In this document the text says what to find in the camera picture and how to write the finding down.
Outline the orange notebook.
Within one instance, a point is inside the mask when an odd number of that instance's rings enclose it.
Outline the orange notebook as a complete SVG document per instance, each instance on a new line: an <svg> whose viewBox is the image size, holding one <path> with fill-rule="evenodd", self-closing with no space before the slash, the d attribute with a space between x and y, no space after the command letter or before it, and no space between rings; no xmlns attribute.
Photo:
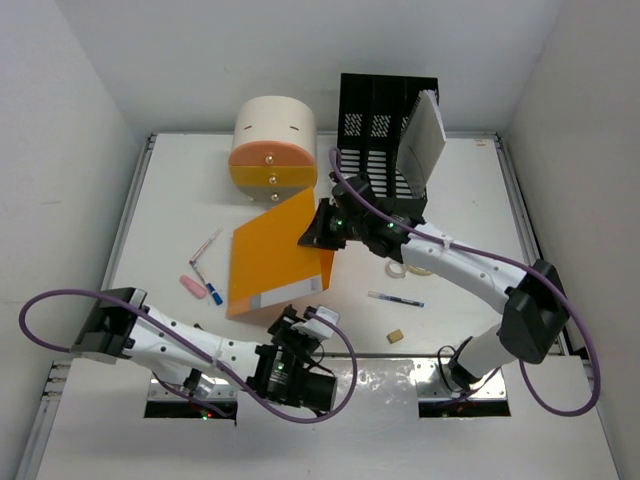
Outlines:
<svg viewBox="0 0 640 480"><path fill-rule="evenodd" d="M227 289L229 318L329 288L334 253L298 244L315 213L314 190L307 188L234 230Z"/></svg>

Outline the cream round drawer cabinet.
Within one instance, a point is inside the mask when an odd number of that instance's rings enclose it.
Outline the cream round drawer cabinet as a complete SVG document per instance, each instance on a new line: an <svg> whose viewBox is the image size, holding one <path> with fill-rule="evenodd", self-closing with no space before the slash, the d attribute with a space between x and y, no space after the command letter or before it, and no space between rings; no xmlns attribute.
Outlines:
<svg viewBox="0 0 640 480"><path fill-rule="evenodd" d="M229 173L255 202L274 204L316 185L317 128L312 110L286 96L260 96L238 111Z"/></svg>

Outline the black mesh file organizer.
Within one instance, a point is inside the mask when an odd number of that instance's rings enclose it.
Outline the black mesh file organizer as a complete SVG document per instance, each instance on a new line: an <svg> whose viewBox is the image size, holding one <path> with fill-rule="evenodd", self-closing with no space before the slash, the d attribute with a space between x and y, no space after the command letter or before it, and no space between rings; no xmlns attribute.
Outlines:
<svg viewBox="0 0 640 480"><path fill-rule="evenodd" d="M427 195L410 191L397 166L397 155L423 90L438 93L438 79L345 72L340 76L337 147L342 155L341 172L365 174L386 209L416 215L423 213Z"/></svg>

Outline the white spiral manual booklet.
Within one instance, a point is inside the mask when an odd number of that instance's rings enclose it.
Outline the white spiral manual booklet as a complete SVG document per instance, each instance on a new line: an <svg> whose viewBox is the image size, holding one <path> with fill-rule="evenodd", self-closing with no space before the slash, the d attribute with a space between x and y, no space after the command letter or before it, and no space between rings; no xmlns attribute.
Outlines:
<svg viewBox="0 0 640 480"><path fill-rule="evenodd" d="M425 196L426 184L444 150L447 137L434 90L418 93L404 128L396 158L396 170L411 196Z"/></svg>

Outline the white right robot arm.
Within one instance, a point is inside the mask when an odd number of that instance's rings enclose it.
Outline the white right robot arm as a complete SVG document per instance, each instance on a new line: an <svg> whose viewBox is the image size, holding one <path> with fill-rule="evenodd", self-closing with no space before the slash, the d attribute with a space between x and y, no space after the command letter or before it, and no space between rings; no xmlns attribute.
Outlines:
<svg viewBox="0 0 640 480"><path fill-rule="evenodd" d="M298 243L337 251L359 241L376 256L453 283L500 314L498 324L464 340L443 368L441 376L452 391L468 392L486 374L515 360L541 363L569 319L552 292L562 287L555 267L537 260L526 272L457 249L450 236L423 219L425 204L379 198L359 174L320 200Z"/></svg>

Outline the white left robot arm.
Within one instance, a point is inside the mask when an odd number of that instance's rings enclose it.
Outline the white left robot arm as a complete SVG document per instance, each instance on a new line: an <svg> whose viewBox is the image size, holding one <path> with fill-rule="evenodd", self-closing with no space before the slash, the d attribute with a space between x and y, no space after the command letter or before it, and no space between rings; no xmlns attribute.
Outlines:
<svg viewBox="0 0 640 480"><path fill-rule="evenodd" d="M337 381L320 373L313 356L331 337L337 313L309 307L299 315L286 306L268 329L270 341L259 344L182 323L146 304L146 297L136 288L103 292L72 352L104 363L130 360L200 398L211 396L222 378L273 404L315 413L333 408Z"/></svg>

